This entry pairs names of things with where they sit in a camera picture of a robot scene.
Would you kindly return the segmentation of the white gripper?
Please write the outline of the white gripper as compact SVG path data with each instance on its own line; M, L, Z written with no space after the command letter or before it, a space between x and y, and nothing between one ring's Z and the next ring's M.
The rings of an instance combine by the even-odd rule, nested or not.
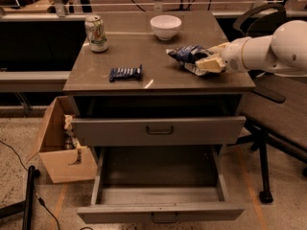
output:
M231 42L222 43L208 49L212 54L221 54L221 57L202 58L196 61L196 66L210 73L221 73L224 66L227 72L246 72L243 63L243 49L249 37L242 37Z

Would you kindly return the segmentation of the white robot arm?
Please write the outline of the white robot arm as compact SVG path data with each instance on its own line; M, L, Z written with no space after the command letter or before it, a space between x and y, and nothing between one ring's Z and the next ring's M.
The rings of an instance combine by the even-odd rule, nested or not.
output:
M307 74L307 22L293 20L273 34L241 37L212 48L195 62L202 71L220 73L260 70L274 74Z

